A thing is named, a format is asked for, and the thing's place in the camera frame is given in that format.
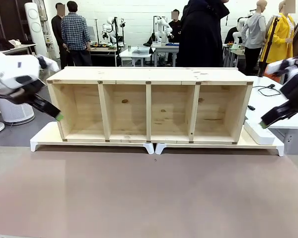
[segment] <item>wooden box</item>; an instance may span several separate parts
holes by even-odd
[[[64,141],[235,144],[252,80],[235,68],[67,67],[47,80]]]

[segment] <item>gray hoodie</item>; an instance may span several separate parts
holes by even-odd
[[[246,31],[249,29],[249,35],[246,39]],[[266,22],[265,17],[255,13],[252,15],[242,29],[242,46],[249,49],[261,48],[265,40]]]

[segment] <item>plaid shirt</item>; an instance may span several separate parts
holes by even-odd
[[[62,39],[69,50],[83,51],[90,42],[86,19],[74,12],[69,12],[62,19]]]

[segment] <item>dark hair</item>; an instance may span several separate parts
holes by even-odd
[[[58,9],[58,5],[63,5],[63,3],[58,2],[57,4],[55,4],[56,9]]]
[[[178,15],[180,15],[180,11],[179,11],[179,10],[175,9],[175,10],[173,10],[173,11],[177,11],[177,12],[178,12]]]
[[[77,12],[77,3],[74,2],[74,1],[68,1],[68,9],[69,9],[69,12]]]

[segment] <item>shelf compartment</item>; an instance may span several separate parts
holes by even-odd
[[[110,142],[146,142],[146,86],[99,85]]]
[[[151,141],[153,143],[189,143],[188,104],[195,86],[151,86]]]
[[[233,144],[238,141],[248,88],[247,85],[200,87],[194,143]]]
[[[61,137],[69,142],[105,142],[97,85],[48,84],[53,102],[64,118]]]

